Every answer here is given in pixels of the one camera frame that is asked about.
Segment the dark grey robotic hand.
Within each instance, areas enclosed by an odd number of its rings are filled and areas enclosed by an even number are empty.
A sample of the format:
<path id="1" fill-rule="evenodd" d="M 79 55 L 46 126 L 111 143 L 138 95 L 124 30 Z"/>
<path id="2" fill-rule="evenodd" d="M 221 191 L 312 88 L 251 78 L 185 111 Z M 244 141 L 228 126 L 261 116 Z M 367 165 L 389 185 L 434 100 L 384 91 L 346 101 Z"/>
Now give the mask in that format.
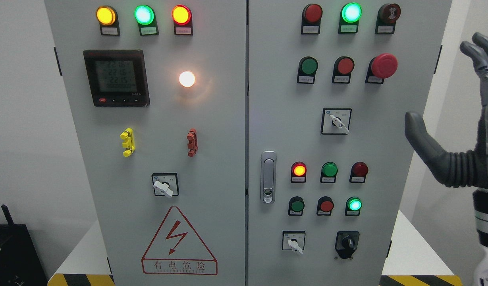
<path id="1" fill-rule="evenodd" d="M 471 43 L 463 41 L 460 44 L 460 50 L 472 59 L 475 73 L 480 79 L 482 109 L 474 150 L 447 152 L 428 134 L 422 116 L 416 112 L 405 114 L 404 132 L 410 145 L 439 183 L 446 187 L 488 189 L 488 36 L 476 32 Z"/>

